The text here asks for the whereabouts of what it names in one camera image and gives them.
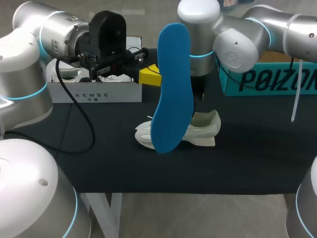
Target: black tablecloth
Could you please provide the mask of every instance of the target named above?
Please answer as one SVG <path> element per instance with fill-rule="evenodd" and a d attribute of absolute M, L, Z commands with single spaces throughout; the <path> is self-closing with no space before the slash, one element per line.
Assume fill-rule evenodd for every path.
<path fill-rule="evenodd" d="M 57 155 L 79 192 L 290 193 L 317 154 L 317 96 L 300 97 L 291 123 L 295 96 L 225 97 L 217 74 L 209 75 L 197 106 L 219 112 L 216 146 L 181 142 L 158 154 L 135 140 L 134 128 L 154 114 L 159 94 L 160 88 L 143 85 L 142 103 L 82 104 L 96 129 L 96 146 L 84 155 Z M 67 116 L 61 148 L 86 147 L 91 134 L 80 112 L 72 106 Z"/>

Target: robotic arm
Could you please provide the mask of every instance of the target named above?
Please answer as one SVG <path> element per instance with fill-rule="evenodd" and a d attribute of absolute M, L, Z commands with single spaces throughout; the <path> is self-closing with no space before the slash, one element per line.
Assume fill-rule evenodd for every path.
<path fill-rule="evenodd" d="M 192 76 L 210 72 L 212 52 L 238 73 L 250 70 L 266 50 L 317 62 L 316 17 L 258 5 L 237 18 L 222 14 L 217 0 L 182 0 L 177 12 L 191 35 Z"/>
<path fill-rule="evenodd" d="M 124 18 L 110 11 L 89 23 L 50 6 L 26 2 L 15 12 L 14 31 L 0 39 L 0 130 L 46 118 L 53 104 L 45 80 L 46 66 L 59 59 L 98 76 L 127 74 L 138 78 L 135 63 L 148 49 L 126 50 Z"/>

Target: white sneaker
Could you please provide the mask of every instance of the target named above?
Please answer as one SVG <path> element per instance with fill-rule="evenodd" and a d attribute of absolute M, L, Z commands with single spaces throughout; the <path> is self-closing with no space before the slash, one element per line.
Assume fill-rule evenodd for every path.
<path fill-rule="evenodd" d="M 215 146 L 214 137 L 220 127 L 221 120 L 216 110 L 210 113 L 195 113 L 183 140 L 198 146 Z M 135 129 L 136 140 L 141 145 L 154 149 L 151 141 L 151 121 L 144 122 Z"/>

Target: shoe insole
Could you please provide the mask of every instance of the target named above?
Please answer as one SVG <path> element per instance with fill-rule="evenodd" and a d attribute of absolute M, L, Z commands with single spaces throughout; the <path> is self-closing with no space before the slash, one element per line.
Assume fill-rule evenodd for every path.
<path fill-rule="evenodd" d="M 190 47 L 188 30 L 180 23 L 165 26 L 158 37 L 162 81 L 158 107 L 151 122 L 151 140 L 159 153 L 167 153 L 180 143 L 192 119 Z"/>

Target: box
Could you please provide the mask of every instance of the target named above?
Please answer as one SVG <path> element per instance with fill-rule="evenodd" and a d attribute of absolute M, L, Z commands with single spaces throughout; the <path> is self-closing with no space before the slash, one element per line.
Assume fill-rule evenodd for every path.
<path fill-rule="evenodd" d="M 291 58 L 280 53 L 266 52 L 255 66 L 245 73 L 219 69 L 225 96 L 295 95 L 298 80 L 298 59 L 290 71 Z M 317 94 L 317 64 L 303 62 L 301 94 Z"/>
<path fill-rule="evenodd" d="M 127 50 L 131 47 L 141 49 L 142 38 L 128 36 Z M 61 84 L 52 82 L 52 69 L 55 67 L 54 62 L 56 60 L 48 64 L 46 75 L 53 103 L 73 103 Z M 135 103 L 142 101 L 142 85 L 135 82 L 69 82 L 65 85 L 79 103 Z"/>

